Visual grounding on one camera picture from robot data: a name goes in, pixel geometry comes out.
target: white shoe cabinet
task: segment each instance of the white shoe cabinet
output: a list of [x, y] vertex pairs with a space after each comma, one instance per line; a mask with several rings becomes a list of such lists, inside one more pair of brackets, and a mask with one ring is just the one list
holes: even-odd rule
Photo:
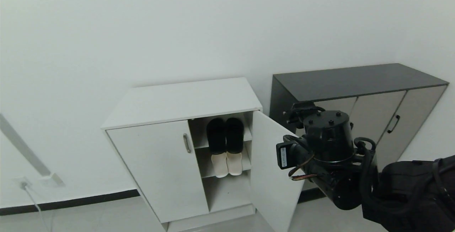
[[[206, 135], [215, 118], [244, 123], [239, 176], [216, 178]], [[143, 199], [153, 232], [254, 214], [286, 232], [302, 190], [279, 169], [277, 143], [294, 135], [262, 113], [245, 78], [132, 88], [102, 126]]]

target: power cord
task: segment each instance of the power cord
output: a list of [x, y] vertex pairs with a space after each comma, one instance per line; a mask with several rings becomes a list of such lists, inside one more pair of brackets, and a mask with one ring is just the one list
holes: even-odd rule
[[46, 231], [47, 232], [52, 232], [46, 225], [46, 222], [44, 221], [44, 217], [43, 217], [43, 213], [41, 212], [41, 208], [39, 207], [38, 204], [36, 204], [36, 201], [33, 199], [33, 197], [31, 196], [29, 190], [27, 189], [28, 187], [28, 184], [27, 182], [22, 182], [21, 183], [21, 189], [24, 190], [27, 195], [30, 197], [30, 200], [33, 202], [34, 206], [36, 207], [36, 209], [38, 209], [38, 212], [39, 212], [39, 216], [41, 217], [41, 221], [43, 222], [43, 225], [44, 227], [46, 228]]
[[298, 180], [306, 180], [309, 178], [317, 177], [317, 174], [305, 174], [305, 175], [293, 176], [293, 174], [295, 172], [297, 172], [299, 169], [302, 169], [304, 167], [304, 165], [309, 163], [309, 161], [311, 161], [313, 158], [314, 158], [314, 154], [312, 154], [311, 157], [308, 158], [308, 160], [304, 161], [302, 164], [299, 164], [296, 167], [294, 167], [293, 169], [291, 169], [288, 173], [289, 179], [298, 181]]

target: wall outlet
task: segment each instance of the wall outlet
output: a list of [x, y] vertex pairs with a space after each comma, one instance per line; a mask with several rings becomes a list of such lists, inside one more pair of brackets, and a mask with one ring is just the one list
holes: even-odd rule
[[11, 179], [14, 183], [16, 183], [16, 185], [19, 187], [19, 188], [22, 188], [22, 184], [25, 182], [27, 183], [27, 186], [28, 187], [31, 187], [31, 182], [28, 180], [27, 177], [17, 177], [17, 178], [13, 178]]
[[41, 185], [43, 185], [45, 187], [65, 186], [65, 183], [63, 183], [63, 180], [61, 180], [61, 178], [55, 173], [52, 173], [49, 176], [43, 177], [43, 178], [39, 179], [39, 181], [40, 181]]

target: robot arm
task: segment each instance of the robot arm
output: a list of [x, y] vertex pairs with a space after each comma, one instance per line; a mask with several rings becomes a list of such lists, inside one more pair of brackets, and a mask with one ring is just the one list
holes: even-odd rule
[[[395, 162], [379, 173], [376, 143], [352, 139], [348, 114], [312, 102], [296, 103], [286, 114], [289, 123], [306, 131], [301, 138], [285, 135], [276, 146], [278, 166], [293, 167], [292, 180], [315, 183], [339, 209], [362, 205], [365, 219], [390, 232], [455, 229], [455, 155], [434, 162]], [[293, 176], [298, 169], [305, 175]]]

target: black baseboard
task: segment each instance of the black baseboard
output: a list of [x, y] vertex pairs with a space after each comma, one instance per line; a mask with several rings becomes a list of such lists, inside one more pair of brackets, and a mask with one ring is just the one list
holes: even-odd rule
[[302, 191], [300, 193], [299, 201], [297, 203], [304, 203], [324, 197], [326, 196], [324, 195], [324, 193], [322, 193], [322, 191], [319, 188], [312, 188]]
[[[83, 206], [83, 205], [115, 201], [115, 200], [120, 200], [120, 199], [125, 199], [125, 198], [131, 198], [131, 197], [135, 197], [135, 196], [140, 196], [140, 195], [137, 190], [133, 189], [133, 190], [127, 190], [127, 191], [123, 191], [123, 192], [112, 193], [112, 194], [101, 195], [101, 196], [90, 196], [90, 197], [72, 199], [72, 200], [68, 200], [68, 201], [44, 203], [44, 204], [39, 204], [39, 207], [41, 208], [41, 211], [49, 211], [49, 210], [56, 210], [56, 209], [62, 209], [62, 208], [69, 208], [69, 207], [76, 207], [76, 206]], [[38, 211], [34, 205], [7, 207], [7, 208], [0, 209], [0, 216], [34, 212], [34, 211]]]
[[[109, 201], [115, 201], [120, 199], [126, 199], [131, 197], [140, 196], [139, 192], [135, 189], [127, 190], [118, 193], [112, 193], [107, 195], [101, 196], [90, 196], [84, 198], [77, 198], [68, 201], [60, 201], [60, 202], [52, 202], [52, 203], [44, 203], [39, 204], [39, 207], [42, 211], [49, 211], [49, 210], [56, 210], [62, 208], [70, 208], [76, 206], [83, 206], [83, 205], [91, 205]], [[308, 202], [311, 200], [324, 198], [325, 195], [319, 188], [312, 188], [309, 190], [302, 191], [300, 193], [298, 203]], [[5, 215], [12, 215], [12, 214], [20, 214], [20, 213], [28, 213], [28, 212], [35, 212], [38, 211], [34, 205], [26, 205], [26, 206], [16, 206], [16, 207], [7, 207], [7, 208], [0, 208], [0, 216]]]

